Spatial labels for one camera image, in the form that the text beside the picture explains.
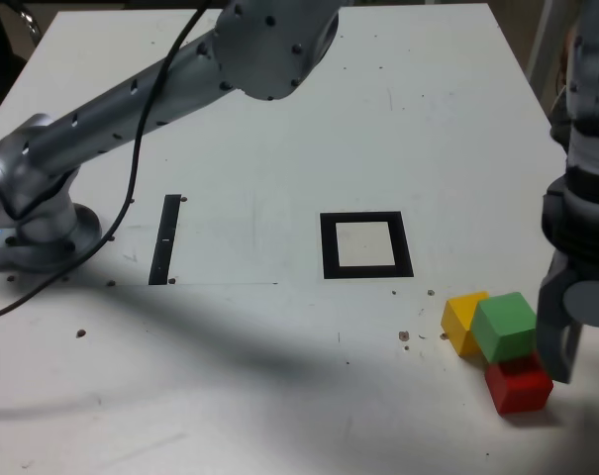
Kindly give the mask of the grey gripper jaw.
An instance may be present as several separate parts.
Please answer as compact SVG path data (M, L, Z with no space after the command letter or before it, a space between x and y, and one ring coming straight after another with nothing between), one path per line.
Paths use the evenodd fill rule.
M574 283L564 292L562 303L575 321L599 328L599 281Z
M536 349L549 377L564 384L571 380L582 324L568 314L563 294L577 281L567 256L556 250L539 291Z

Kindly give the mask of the person's hand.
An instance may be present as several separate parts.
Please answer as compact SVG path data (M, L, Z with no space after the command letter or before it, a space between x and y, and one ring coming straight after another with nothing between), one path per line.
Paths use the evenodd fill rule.
M574 39L576 36L576 25L573 25L565 35L563 49L559 58L559 67L556 76L555 83L555 91L559 94L563 88L566 86L566 75L567 75L567 64L568 64L568 56L571 47L573 46Z

